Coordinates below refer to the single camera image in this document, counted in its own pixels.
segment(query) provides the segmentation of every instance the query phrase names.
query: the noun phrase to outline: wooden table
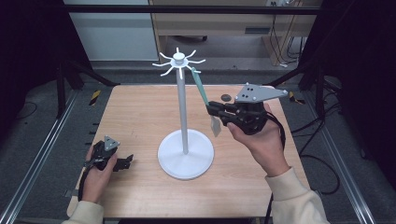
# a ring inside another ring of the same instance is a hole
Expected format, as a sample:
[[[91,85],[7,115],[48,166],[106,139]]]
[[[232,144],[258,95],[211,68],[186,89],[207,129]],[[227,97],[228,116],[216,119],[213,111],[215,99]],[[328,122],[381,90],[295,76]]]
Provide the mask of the wooden table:
[[[235,96],[242,86],[205,86],[207,97]],[[101,205],[105,217],[264,217],[271,190],[266,173],[226,127],[218,137],[210,129],[203,100],[195,86],[186,86],[188,128],[205,134],[215,149],[212,166],[202,176],[177,180],[157,159],[158,146],[180,129],[177,86],[117,86],[107,103],[94,138],[107,134],[119,140],[119,158],[134,154],[129,170],[113,173]],[[308,187],[303,166],[278,99],[268,103],[286,130],[285,155]],[[67,214],[77,204],[73,197]]]

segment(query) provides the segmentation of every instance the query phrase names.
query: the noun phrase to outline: black cable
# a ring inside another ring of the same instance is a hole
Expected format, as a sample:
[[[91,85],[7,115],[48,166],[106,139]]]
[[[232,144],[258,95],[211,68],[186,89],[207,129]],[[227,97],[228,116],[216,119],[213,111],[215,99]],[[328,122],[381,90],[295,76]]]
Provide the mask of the black cable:
[[[268,111],[267,111],[267,114],[266,114],[265,117],[267,117],[269,120],[273,121],[279,127],[280,141],[282,143],[283,150],[285,150],[286,134],[285,134],[285,129],[283,128],[282,123],[280,123],[279,120],[277,120],[277,118],[272,113],[270,113]],[[264,224],[268,224],[269,223],[273,200],[274,200],[274,194],[271,194],[270,202],[268,203],[268,207],[267,207],[267,213],[265,215]]]
[[[276,40],[277,48],[278,48],[278,50],[279,50],[279,56],[280,56],[280,58],[284,61],[284,63],[295,63],[295,62],[297,62],[297,61],[288,61],[288,60],[285,60],[285,59],[282,57],[282,50],[280,49],[279,41],[277,40],[276,29],[275,29],[275,22],[276,22],[276,15],[273,16],[273,25],[272,25],[271,34],[270,34],[270,43],[271,43],[271,47],[272,47],[273,50],[274,50],[274,53],[276,54],[277,61],[280,62],[280,60],[279,60],[279,58],[278,58],[278,56],[277,56],[277,53],[276,53],[276,51],[275,51],[275,48],[274,48],[274,46],[273,46],[273,43],[272,43],[272,33],[274,33],[274,35],[275,35],[275,40]]]
[[[326,115],[326,113],[328,113],[330,110],[334,109],[335,107],[337,107],[337,106],[339,106],[339,105],[340,105],[339,103],[336,103],[336,104],[330,106],[329,108],[327,108],[327,109],[325,110],[325,113],[324,113],[324,114]],[[318,120],[323,120],[323,119],[324,119],[324,117],[318,117],[318,118],[316,118],[316,119],[310,121],[309,123],[305,124],[305,126],[299,128],[299,129],[296,129],[296,130],[291,131],[291,133],[300,132],[300,131],[302,131],[302,130],[304,130],[304,129],[306,129],[306,128],[312,126],[312,125],[314,125]]]
[[[335,178],[337,179],[337,185],[335,186],[335,189],[333,189],[333,190],[331,190],[331,191],[320,191],[320,190],[318,190],[321,194],[323,194],[323,195],[331,195],[331,194],[334,194],[335,192],[337,192],[337,190],[340,189],[340,185],[341,185],[340,176],[339,176],[339,175],[335,172],[335,170],[329,165],[329,163],[327,163],[326,161],[324,161],[324,160],[322,160],[322,159],[320,159],[320,158],[318,158],[318,157],[312,156],[312,155],[302,155],[302,156],[300,156],[300,158],[309,158],[309,159],[313,159],[313,160],[319,161],[319,162],[321,162],[322,164],[324,164],[325,166],[327,166],[327,167],[334,173],[334,176],[335,176]]]
[[[300,150],[300,152],[298,153],[299,156],[303,155],[304,150],[306,149],[306,147],[308,146],[308,144],[312,141],[312,139],[314,139],[315,135],[317,135],[317,133],[319,132],[319,130],[323,127],[324,125],[324,120],[319,124],[319,126],[317,127],[317,129],[315,130],[315,132],[311,135],[311,137],[308,139],[308,141],[306,141],[305,145],[302,147],[302,149]]]
[[[78,201],[82,200],[82,193],[84,190],[85,179],[87,179],[88,173],[91,170],[91,166],[86,167],[84,173],[82,173],[81,179],[79,180],[78,185]]]
[[[22,117],[17,117],[17,118],[15,118],[15,119],[26,119],[26,118],[28,118],[29,116],[33,115],[33,114],[37,111],[37,104],[35,104],[35,103],[33,103],[33,102],[25,102],[25,104],[26,104],[26,105],[27,105],[27,104],[34,105],[34,106],[35,106],[35,109],[33,109],[33,111],[30,112],[28,115],[25,115],[25,116],[22,116]]]

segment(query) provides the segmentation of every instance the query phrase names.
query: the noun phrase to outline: person's left hand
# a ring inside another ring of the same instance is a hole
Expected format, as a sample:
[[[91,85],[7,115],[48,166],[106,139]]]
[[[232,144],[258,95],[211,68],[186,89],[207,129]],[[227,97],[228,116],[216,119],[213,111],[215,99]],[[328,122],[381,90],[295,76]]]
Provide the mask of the person's left hand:
[[[91,159],[92,151],[93,146],[91,146],[90,150],[88,150],[86,161]],[[116,165],[116,163],[117,153],[114,153],[114,155],[108,160],[107,166],[103,171],[100,171],[95,166],[91,168],[91,170],[88,172],[87,178],[85,179],[84,190],[82,192],[81,199],[82,201],[99,203],[99,200],[106,189],[108,180],[113,173],[113,167]]]

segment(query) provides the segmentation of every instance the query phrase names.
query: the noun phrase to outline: beige sleeve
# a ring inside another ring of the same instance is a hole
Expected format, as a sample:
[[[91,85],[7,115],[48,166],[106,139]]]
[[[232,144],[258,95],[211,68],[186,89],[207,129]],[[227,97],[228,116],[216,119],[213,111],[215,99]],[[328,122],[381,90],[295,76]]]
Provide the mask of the beige sleeve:
[[[102,224],[104,209],[97,203],[80,201],[69,220],[62,224]]]
[[[319,196],[307,189],[293,168],[285,174],[265,177],[274,193],[274,223],[329,223]]]

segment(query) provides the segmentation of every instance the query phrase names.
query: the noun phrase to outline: metal bracket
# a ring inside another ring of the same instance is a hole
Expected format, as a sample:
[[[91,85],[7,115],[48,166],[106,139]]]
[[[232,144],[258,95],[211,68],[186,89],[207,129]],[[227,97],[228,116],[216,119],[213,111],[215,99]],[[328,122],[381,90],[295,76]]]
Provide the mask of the metal bracket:
[[[258,103],[266,100],[287,96],[287,91],[271,89],[247,83],[235,96],[236,103]]]

